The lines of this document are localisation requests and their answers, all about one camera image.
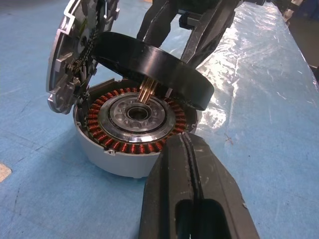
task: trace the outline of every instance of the blue work surface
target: blue work surface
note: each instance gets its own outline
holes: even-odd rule
[[[1,239],[134,239],[144,179],[91,164],[72,115],[53,113],[46,70],[65,0],[0,2]],[[114,30],[135,36],[150,6],[120,0]],[[162,48],[180,56],[173,21]],[[318,85],[280,13],[245,3],[198,67],[215,93],[197,134],[234,176],[262,239],[319,236]],[[99,67],[93,82],[116,76]]]

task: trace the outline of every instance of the silver cover plate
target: silver cover plate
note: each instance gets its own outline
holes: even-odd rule
[[[70,0],[68,3],[53,42],[47,71],[48,104],[54,112],[68,114],[80,93],[86,91],[97,66],[90,56],[91,38],[111,30],[119,13],[117,2],[108,0],[107,6],[105,0]],[[80,71],[74,74],[74,70],[66,70],[79,59],[86,62],[83,65],[81,62]]]

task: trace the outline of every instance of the silver motor casing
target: silver motor casing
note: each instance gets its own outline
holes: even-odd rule
[[[125,80],[116,82],[112,79],[89,88],[88,92],[92,98],[95,98],[102,93],[110,92],[113,89],[124,88],[125,86],[122,86],[123,84],[127,84],[127,82],[125,82]],[[193,115],[192,130],[190,131],[195,133],[201,112],[194,109],[189,110],[195,114]],[[150,154],[130,154],[122,152],[114,153],[112,150],[105,150],[102,146],[90,139],[87,129],[82,127],[77,106],[74,106],[73,109],[73,119],[81,146],[92,163],[105,171],[120,176],[142,178],[149,175],[160,154],[159,152]]]

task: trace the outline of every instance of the black plastic part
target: black plastic part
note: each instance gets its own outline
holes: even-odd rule
[[[145,13],[137,39],[160,47],[170,32],[170,23],[178,13],[176,0],[156,0]]]
[[[115,32],[98,36],[93,58],[122,75],[141,83],[145,77],[172,88],[177,100],[205,110],[214,93],[213,85],[178,58],[135,38]]]
[[[181,60],[196,68],[217,47],[226,28],[230,27],[239,0],[219,0],[206,10],[192,31]]]
[[[240,190],[205,141],[170,137],[146,181],[139,239],[258,239]]]
[[[256,3],[257,5],[263,6],[266,0],[245,0],[248,2]]]

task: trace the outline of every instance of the chain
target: chain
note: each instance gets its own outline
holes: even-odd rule
[[[113,21],[117,17],[117,13],[118,13],[117,12],[117,2],[118,2],[118,0],[109,0],[107,2],[108,2],[107,9],[106,9],[107,18],[105,19],[105,23],[106,23],[105,29],[106,29],[106,31],[110,31],[112,28]],[[76,74],[76,73],[82,71],[82,66],[88,60],[88,57],[92,52],[95,40],[98,36],[98,33],[99,33],[99,29],[98,29],[99,16],[98,16],[98,14],[99,14],[99,12],[96,10],[95,14],[96,14],[95,15],[95,22],[96,22],[95,28],[93,29],[93,31],[90,34],[90,38],[87,42],[85,49],[81,52],[81,55],[78,59],[73,59],[67,66],[67,69],[72,71],[73,74]]]

